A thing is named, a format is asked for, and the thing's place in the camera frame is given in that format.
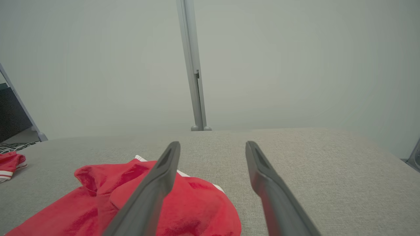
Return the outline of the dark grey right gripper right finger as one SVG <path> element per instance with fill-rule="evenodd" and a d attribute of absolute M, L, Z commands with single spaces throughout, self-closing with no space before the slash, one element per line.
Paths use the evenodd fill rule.
<path fill-rule="evenodd" d="M 321 235 L 256 142 L 246 142 L 245 155 L 251 186 L 262 202 L 268 234 Z"/>

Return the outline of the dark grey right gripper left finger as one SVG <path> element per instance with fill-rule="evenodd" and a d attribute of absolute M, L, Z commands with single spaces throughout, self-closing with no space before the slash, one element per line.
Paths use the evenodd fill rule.
<path fill-rule="evenodd" d="M 104 231 L 104 236 L 155 236 L 165 197 L 177 176 L 180 143 L 171 142 Z"/>

